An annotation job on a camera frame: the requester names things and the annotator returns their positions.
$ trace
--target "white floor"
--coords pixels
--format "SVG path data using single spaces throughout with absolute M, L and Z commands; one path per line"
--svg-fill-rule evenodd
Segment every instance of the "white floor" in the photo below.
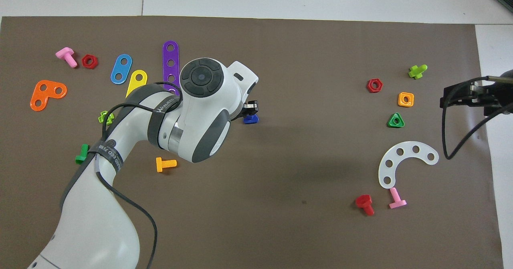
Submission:
M 480 24 L 482 75 L 513 69 L 513 13 L 496 0 L 0 0 L 1 16 L 183 15 Z M 513 117 L 486 125 L 504 268 L 513 269 Z

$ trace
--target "red hex nut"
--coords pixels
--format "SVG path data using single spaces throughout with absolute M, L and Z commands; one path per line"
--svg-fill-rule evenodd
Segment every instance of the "red hex nut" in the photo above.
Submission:
M 380 79 L 370 79 L 367 83 L 367 90 L 371 93 L 377 93 L 383 88 L 383 83 Z
M 86 54 L 82 58 L 82 66 L 84 68 L 93 69 L 98 65 L 98 58 L 92 54 Z

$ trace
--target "red bolt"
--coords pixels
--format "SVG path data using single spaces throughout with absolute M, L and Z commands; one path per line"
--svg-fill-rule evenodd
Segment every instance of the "red bolt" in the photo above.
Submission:
M 383 88 L 383 83 L 380 79 L 370 79 L 367 83 L 367 90 L 371 93 L 377 93 Z
M 374 209 L 370 206 L 371 204 L 372 199 L 370 195 L 361 195 L 356 199 L 357 207 L 362 208 L 367 213 L 367 216 L 374 215 Z

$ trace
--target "cable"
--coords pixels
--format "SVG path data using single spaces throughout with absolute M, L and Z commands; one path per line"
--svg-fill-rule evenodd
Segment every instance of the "cable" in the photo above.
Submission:
M 146 269 L 149 269 L 151 267 L 151 263 L 153 262 L 153 257 L 155 255 L 155 250 L 156 250 L 156 247 L 157 247 L 157 224 L 155 223 L 155 220 L 152 218 L 152 216 L 148 213 L 148 211 L 146 211 L 143 207 L 141 207 L 140 205 L 138 205 L 136 202 L 130 200 L 130 198 L 128 198 L 127 196 L 121 194 L 121 192 L 119 192 L 118 190 L 114 189 L 114 187 L 112 187 L 107 181 L 105 181 L 105 179 L 103 179 L 103 176 L 101 175 L 101 173 L 99 172 L 99 165 L 98 165 L 98 160 L 97 160 L 97 156 L 95 156 L 95 167 L 98 166 L 98 168 L 96 169 L 96 175 L 99 179 L 99 181 L 110 191 L 110 192 L 113 192 L 116 196 L 122 198 L 125 202 L 127 202 L 128 204 L 134 206 L 135 208 L 137 208 L 139 211 L 141 211 L 143 214 L 146 215 L 146 217 L 148 217 L 148 219 L 150 219 L 150 222 L 151 224 L 153 225 L 153 232 L 154 232 L 154 235 L 153 235 L 153 248 L 151 249 L 151 255 L 150 255 L 150 260 L 148 261 L 148 265 L 146 266 Z
M 447 145 L 445 143 L 445 114 L 447 113 L 447 106 L 449 105 L 449 102 L 451 101 L 452 97 L 456 94 L 456 92 L 458 90 L 460 90 L 461 88 L 469 85 L 473 81 L 487 81 L 488 79 L 489 79 L 489 77 L 476 77 L 474 79 L 470 79 L 468 81 L 464 81 L 463 83 L 460 83 L 460 84 L 458 84 L 458 86 L 454 87 L 451 90 L 451 92 L 449 92 L 449 94 L 447 95 L 447 98 L 445 99 L 445 101 L 443 103 L 443 107 L 442 107 L 442 146 L 443 146 L 443 149 L 444 149 L 444 156 L 445 156 L 446 159 L 448 159 L 448 160 L 452 159 L 456 155 L 456 153 L 460 150 L 460 148 L 465 144 L 465 142 L 472 136 L 472 134 L 474 134 L 477 130 L 479 130 L 479 128 L 481 128 L 485 123 L 487 123 L 488 121 L 493 119 L 498 114 L 501 114 L 502 112 L 505 112 L 505 111 L 510 110 L 510 109 L 513 108 L 513 103 L 510 103 L 507 106 L 504 106 L 504 107 L 500 108 L 499 110 L 496 110 L 495 112 L 490 114 L 488 117 L 486 117 L 485 119 L 480 121 L 475 127 L 473 127 L 472 130 L 470 130 L 463 137 L 463 139 L 460 141 L 460 143 L 458 143 L 458 145 L 451 152 L 450 155 L 447 154 Z
M 176 90 L 178 90 L 178 92 L 180 92 L 180 99 L 178 100 L 177 103 L 175 103 L 170 108 L 170 111 L 176 109 L 180 105 L 180 103 L 183 101 L 182 90 L 178 86 L 176 86 L 175 84 L 169 83 L 168 81 L 158 81 L 155 84 L 157 84 L 157 85 L 162 85 L 162 84 L 170 85 L 170 86 L 176 88 Z M 110 116 L 110 114 L 112 112 L 114 112 L 115 110 L 117 110 L 118 108 L 121 108 L 121 107 L 123 107 L 123 108 L 125 108 L 125 107 L 135 107 L 135 108 L 140 108 L 140 109 L 147 110 L 147 111 L 150 111 L 150 112 L 153 111 L 152 108 L 143 106 L 143 105 L 141 105 L 139 103 L 119 103 L 119 104 L 115 105 L 110 110 L 108 110 L 108 112 L 105 115 L 105 118 L 103 120 L 103 123 L 101 123 L 101 140 L 102 141 L 106 141 L 107 140 L 107 121 L 108 121 L 108 116 Z M 157 224 L 156 224 L 155 220 L 152 218 L 152 216 L 143 207 L 138 205 L 136 202 L 130 200 L 130 198 L 128 198 L 127 196 L 121 194 L 121 192 L 119 192 L 118 190 L 114 189 L 114 187 L 112 187 L 107 181 L 105 181 L 105 179 L 103 178 L 103 176 L 101 175 L 101 173 L 99 171 L 99 163 L 98 163 L 97 155 L 95 155 L 95 171 L 96 171 L 96 176 L 99 179 L 99 181 L 109 191 L 113 192 L 116 196 L 122 198 L 128 204 L 130 204 L 130 205 L 134 206 L 135 208 L 137 208 L 139 211 L 141 211 L 143 214 L 145 214 L 146 217 L 148 217 L 148 219 L 150 220 L 150 222 L 151 222 L 151 224 L 153 226 L 154 237 L 153 237 L 153 247 L 151 249 L 150 259 L 149 259 L 148 265 L 146 267 L 146 269 L 149 269 L 151 267 L 151 263 L 153 261 L 153 257 L 155 255 L 155 250 L 156 250 L 156 247 L 157 247 L 157 234 L 158 234 L 158 232 L 157 232 Z

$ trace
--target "lime green bolt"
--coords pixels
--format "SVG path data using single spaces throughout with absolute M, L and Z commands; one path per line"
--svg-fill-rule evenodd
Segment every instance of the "lime green bolt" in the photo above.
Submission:
M 83 144 L 82 148 L 80 149 L 80 156 L 75 157 L 75 163 L 81 164 L 86 159 L 88 150 L 89 150 L 89 145 Z
M 415 79 L 420 79 L 422 77 L 422 73 L 427 70 L 427 65 L 412 66 L 410 68 L 410 72 L 408 73 L 410 77 L 414 77 Z
M 105 116 L 107 115 L 107 111 L 103 111 L 100 113 L 100 116 L 98 117 L 99 123 L 103 123 L 103 120 L 105 119 Z M 112 120 L 114 119 L 114 114 L 110 113 L 108 119 L 107 119 L 107 126 L 110 126 L 112 124 Z

